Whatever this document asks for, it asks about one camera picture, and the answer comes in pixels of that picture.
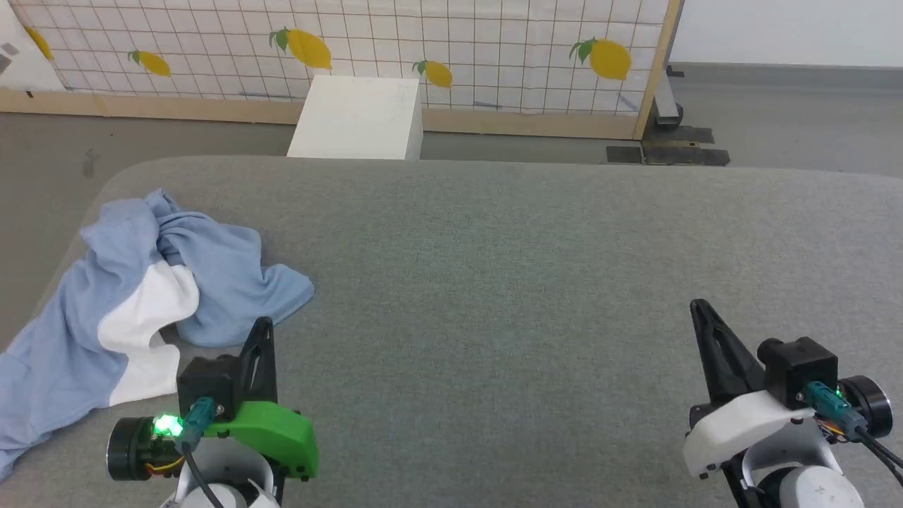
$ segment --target gray fabric surface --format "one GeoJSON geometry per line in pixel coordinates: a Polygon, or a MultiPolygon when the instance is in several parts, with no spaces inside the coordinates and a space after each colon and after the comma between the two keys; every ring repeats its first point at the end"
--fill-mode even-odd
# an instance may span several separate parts
{"type": "MultiPolygon", "coordinates": [[[[903,400],[899,180],[193,157],[126,170],[87,220],[158,186],[258,229],[266,263],[317,287],[276,328],[280,402],[321,447],[285,506],[732,506],[681,456],[706,397],[694,297],[750,347],[810,335],[903,400]]],[[[95,411],[26,454],[0,505],[157,506],[175,482],[109,480],[107,435],[176,407],[95,411]]],[[[903,451],[903,430],[885,442],[903,451]]],[[[868,506],[903,503],[866,450],[834,451],[868,506]]]]}

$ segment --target teal cable connector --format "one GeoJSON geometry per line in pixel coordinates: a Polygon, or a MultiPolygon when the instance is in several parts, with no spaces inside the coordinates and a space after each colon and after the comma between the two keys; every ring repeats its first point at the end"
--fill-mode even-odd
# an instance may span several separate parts
{"type": "Polygon", "coordinates": [[[183,450],[182,443],[188,443],[190,449],[194,449],[200,439],[204,437],[207,427],[213,423],[213,419],[217,416],[217,403],[210,397],[201,397],[191,405],[191,410],[185,416],[183,423],[184,430],[175,439],[176,449],[180,452],[183,450]]]}
{"type": "Polygon", "coordinates": [[[857,427],[867,428],[869,422],[844,400],[837,390],[828,388],[823,382],[813,381],[805,386],[805,403],[819,415],[829,419],[851,441],[859,441],[857,427]]]}

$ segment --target grid pattern wall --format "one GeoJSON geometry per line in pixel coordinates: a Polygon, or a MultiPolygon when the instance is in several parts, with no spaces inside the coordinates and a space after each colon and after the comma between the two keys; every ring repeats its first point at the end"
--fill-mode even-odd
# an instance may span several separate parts
{"type": "Polygon", "coordinates": [[[300,101],[317,74],[405,77],[421,80],[428,108],[635,116],[668,0],[11,4],[75,92],[300,101]],[[329,68],[303,63],[284,38],[280,47],[283,29],[316,36],[329,68]],[[591,54],[581,60],[575,44],[590,41],[588,52],[593,39],[623,46],[623,79],[601,77],[591,54]]]}

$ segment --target white block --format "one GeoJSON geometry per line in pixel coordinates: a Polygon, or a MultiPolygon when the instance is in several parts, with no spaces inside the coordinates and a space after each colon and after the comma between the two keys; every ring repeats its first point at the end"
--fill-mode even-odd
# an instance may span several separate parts
{"type": "Polygon", "coordinates": [[[419,159],[424,124],[418,80],[316,76],[289,157],[419,159]]]}

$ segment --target lemon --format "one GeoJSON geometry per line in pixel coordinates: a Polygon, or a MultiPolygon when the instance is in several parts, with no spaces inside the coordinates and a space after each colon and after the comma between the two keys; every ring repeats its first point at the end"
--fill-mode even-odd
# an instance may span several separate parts
{"type": "Polygon", "coordinates": [[[47,60],[53,60],[53,53],[51,53],[51,47],[47,44],[47,41],[44,41],[44,38],[34,30],[33,28],[25,27],[25,31],[28,32],[29,35],[34,39],[34,43],[38,45],[38,49],[44,53],[44,58],[47,60]]]}
{"type": "Polygon", "coordinates": [[[285,47],[288,46],[294,58],[308,67],[332,69],[330,48],[320,37],[312,33],[307,33],[297,28],[289,30],[285,27],[278,32],[270,32],[270,47],[273,47],[273,41],[276,42],[276,45],[283,52],[285,52],[285,47]]]}
{"type": "Polygon", "coordinates": [[[134,60],[135,63],[143,64],[145,69],[148,69],[158,76],[171,76],[169,64],[166,63],[166,60],[151,52],[134,50],[133,52],[128,53],[128,58],[134,60]]]}
{"type": "Polygon", "coordinates": [[[412,67],[411,69],[414,68],[417,69],[417,72],[420,72],[421,76],[426,73],[426,79],[428,79],[433,85],[442,87],[444,89],[449,89],[452,87],[452,72],[438,61],[419,61],[415,63],[414,67],[412,67]]]}
{"type": "Polygon", "coordinates": [[[577,51],[580,62],[590,57],[590,67],[607,80],[626,80],[630,71],[630,52],[624,46],[608,39],[577,42],[571,48],[571,56],[577,51]]]}

